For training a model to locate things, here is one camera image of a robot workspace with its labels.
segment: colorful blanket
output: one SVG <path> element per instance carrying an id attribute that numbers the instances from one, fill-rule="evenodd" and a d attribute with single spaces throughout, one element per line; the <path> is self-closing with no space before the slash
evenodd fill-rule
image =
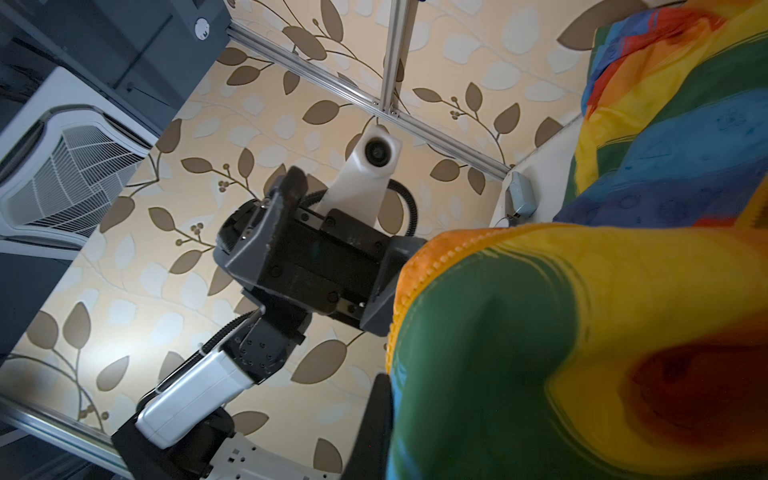
<path id="1" fill-rule="evenodd" d="M 557 219 L 633 228 L 449 232 L 406 264 L 390 479 L 768 478 L 768 0 L 596 44 Z"/>
<path id="2" fill-rule="evenodd" d="M 768 171 L 768 2 L 690 0 L 595 42 L 554 220 L 734 225 Z"/>
<path id="3" fill-rule="evenodd" d="M 388 353 L 390 479 L 765 478 L 768 230 L 444 233 Z"/>

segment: wall-mounted camera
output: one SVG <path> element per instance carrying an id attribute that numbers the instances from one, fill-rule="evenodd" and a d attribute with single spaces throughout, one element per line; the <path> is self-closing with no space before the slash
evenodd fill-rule
<path id="1" fill-rule="evenodd" d="M 392 151 L 382 138 L 374 137 L 366 144 L 366 160 L 374 167 L 383 167 L 392 158 Z"/>

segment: green fabric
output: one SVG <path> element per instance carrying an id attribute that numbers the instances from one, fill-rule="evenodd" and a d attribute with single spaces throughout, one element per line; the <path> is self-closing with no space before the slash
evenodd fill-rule
<path id="1" fill-rule="evenodd" d="M 579 191 L 576 186 L 576 156 L 571 157 L 571 169 L 568 171 L 568 183 L 565 184 L 565 198 L 563 207 L 574 201 L 578 197 Z"/>
<path id="2" fill-rule="evenodd" d="M 618 170 L 624 155 L 627 154 L 629 147 L 635 139 L 635 135 L 627 139 L 612 141 L 607 145 L 598 147 L 598 175 L 600 177 L 607 172 Z"/>
<path id="3" fill-rule="evenodd" d="M 545 394 L 574 345 L 575 305 L 541 258 L 477 253 L 434 280 L 398 336 L 388 477 L 611 478 L 562 441 Z"/>
<path id="4" fill-rule="evenodd" d="M 651 125 L 743 91 L 768 87 L 768 33 L 721 51 L 690 71 Z"/>
<path id="5" fill-rule="evenodd" d="M 605 45 L 605 41 L 608 38 L 608 33 L 610 31 L 611 31 L 611 26 L 605 25 L 603 27 L 598 28 L 597 31 L 594 33 L 594 45 L 592 45 L 592 50 L 590 51 L 590 54 L 589 54 L 589 68 L 587 69 L 587 72 L 592 71 L 594 56 L 598 52 L 598 47 Z"/>

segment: leaf-patterned wallpaper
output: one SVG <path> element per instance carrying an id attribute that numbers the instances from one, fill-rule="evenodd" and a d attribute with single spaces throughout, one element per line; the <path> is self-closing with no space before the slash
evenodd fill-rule
<path id="1" fill-rule="evenodd" d="M 325 188 L 375 122 L 229 45 L 5 361 L 0 389 L 114 432 L 159 378 L 253 309 L 211 256 L 223 221 L 291 165 L 310 175 L 310 191 Z M 382 125 L 403 142 L 394 178 L 416 199 L 419 236 L 488 225 L 500 182 Z M 388 194 L 377 227 L 402 234 L 404 217 Z M 286 367 L 227 410 L 263 448 L 340 472 L 385 343 L 316 316 Z"/>
<path id="2" fill-rule="evenodd" d="M 398 99 L 417 118 L 514 165 L 578 116 L 595 29 L 670 2 L 413 2 Z M 389 0 L 227 4 L 236 22 L 380 95 Z"/>

